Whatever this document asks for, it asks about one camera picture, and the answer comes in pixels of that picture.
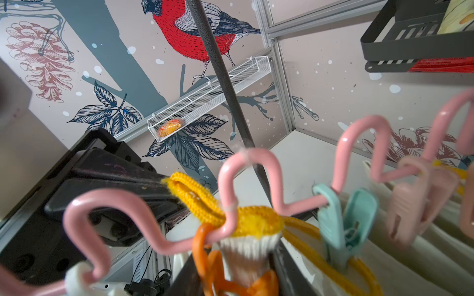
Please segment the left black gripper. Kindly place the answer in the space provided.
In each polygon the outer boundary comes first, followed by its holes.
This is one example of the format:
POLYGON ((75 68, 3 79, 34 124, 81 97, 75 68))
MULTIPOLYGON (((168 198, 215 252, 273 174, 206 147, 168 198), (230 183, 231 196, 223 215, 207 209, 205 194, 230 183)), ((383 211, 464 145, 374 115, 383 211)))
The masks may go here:
POLYGON ((1 266, 29 284, 48 284, 86 259, 94 278, 107 247, 129 247, 142 230, 185 211, 163 176, 104 128, 88 131, 28 193, 1 227, 1 266))

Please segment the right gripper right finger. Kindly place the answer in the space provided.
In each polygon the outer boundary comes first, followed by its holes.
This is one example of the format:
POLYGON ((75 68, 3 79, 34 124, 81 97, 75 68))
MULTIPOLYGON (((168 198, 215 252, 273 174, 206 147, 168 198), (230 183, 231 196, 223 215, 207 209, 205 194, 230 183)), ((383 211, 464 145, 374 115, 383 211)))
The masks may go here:
POLYGON ((270 267, 279 283, 279 296, 317 296, 309 281, 303 276, 283 242, 270 253, 270 267))

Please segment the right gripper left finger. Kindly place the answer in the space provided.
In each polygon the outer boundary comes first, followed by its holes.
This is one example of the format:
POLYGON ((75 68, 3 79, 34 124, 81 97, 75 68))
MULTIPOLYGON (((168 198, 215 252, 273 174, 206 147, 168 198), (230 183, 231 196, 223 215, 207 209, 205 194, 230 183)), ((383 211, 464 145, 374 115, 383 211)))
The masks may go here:
POLYGON ((201 278, 191 255, 174 255, 172 283, 165 296, 204 296, 201 278))

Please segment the pink clip hanger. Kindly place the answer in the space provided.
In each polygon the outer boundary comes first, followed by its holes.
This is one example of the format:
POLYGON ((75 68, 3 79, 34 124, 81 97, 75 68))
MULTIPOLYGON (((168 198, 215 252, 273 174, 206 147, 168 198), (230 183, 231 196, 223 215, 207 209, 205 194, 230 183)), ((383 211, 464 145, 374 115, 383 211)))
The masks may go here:
MULTIPOLYGON (((402 159, 413 157, 432 165, 439 150, 449 142, 448 128, 452 120, 460 109, 473 103, 472 90, 450 99, 438 112, 432 127, 422 132, 423 152, 402 159)), ((206 250, 210 252, 217 247, 218 242, 234 233, 238 223, 238 207, 266 206, 283 218, 281 239, 285 238, 294 245, 348 294, 382 295, 393 292, 399 295, 402 288, 418 296, 443 293, 434 284, 421 291, 410 279, 390 276, 393 272, 390 257, 381 259, 380 266, 373 266, 370 261, 376 248, 369 236, 360 253, 348 261, 345 272, 334 269, 327 261, 327 249, 320 234, 317 216, 319 208, 326 206, 328 201, 322 195, 314 194, 313 186, 324 184, 330 187, 344 208, 355 190, 368 190, 370 180, 412 183, 420 176, 420 171, 413 165, 401 168, 402 159, 396 168, 385 170, 386 157, 394 147, 394 138, 386 118, 370 115, 350 125, 334 146, 314 140, 310 144, 295 143, 289 150, 283 150, 279 144, 271 150, 250 148, 233 154, 222 165, 218 175, 216 199, 225 213, 225 223, 218 228, 213 226, 214 229, 205 240, 206 250), (389 277, 383 281, 382 275, 389 277)), ((163 175, 162 183, 169 177, 163 175)), ((193 216, 183 202, 179 202, 185 207, 182 214, 155 227, 144 228, 143 237, 134 244, 147 244, 152 253, 163 257, 192 252, 193 238, 203 223, 193 216)), ((109 275, 117 268, 111 259, 110 247, 107 247, 106 253, 111 265, 103 277, 94 278, 95 266, 92 260, 83 260, 92 268, 84 276, 85 282, 92 288, 105 291, 104 285, 109 275)), ((4 296, 66 296, 64 280, 65 276, 48 284, 29 284, 1 266, 1 294, 4 296)))

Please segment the cream knitted glove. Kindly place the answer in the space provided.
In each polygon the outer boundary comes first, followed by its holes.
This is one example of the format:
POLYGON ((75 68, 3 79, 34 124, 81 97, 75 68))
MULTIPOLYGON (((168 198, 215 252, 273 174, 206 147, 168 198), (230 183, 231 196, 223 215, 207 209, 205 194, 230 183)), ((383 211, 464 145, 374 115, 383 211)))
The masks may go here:
POLYGON ((456 194, 460 197, 463 197, 465 194, 465 184, 468 177, 467 169, 456 168, 443 164, 440 160, 432 161, 432 166, 435 168, 442 168, 445 171, 449 171, 450 174, 456 175, 458 178, 458 187, 456 189, 456 194))

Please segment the black clothes rack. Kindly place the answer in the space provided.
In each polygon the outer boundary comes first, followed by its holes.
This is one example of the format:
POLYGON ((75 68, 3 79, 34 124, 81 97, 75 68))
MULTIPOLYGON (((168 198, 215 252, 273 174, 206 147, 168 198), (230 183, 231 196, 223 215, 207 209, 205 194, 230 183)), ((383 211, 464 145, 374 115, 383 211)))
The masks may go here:
POLYGON ((251 136, 246 119, 244 118, 244 113, 238 102, 236 92, 233 88, 227 69, 225 68, 222 54, 220 53, 220 49, 218 48, 216 39, 212 33, 211 26, 207 21, 202 2, 200 0, 194 0, 187 1, 186 4, 192 13, 198 32, 206 48, 206 52, 216 73, 216 77, 220 83, 223 94, 225 95, 233 120, 243 140, 243 145, 247 149, 254 148, 255 143, 253 137, 251 136))

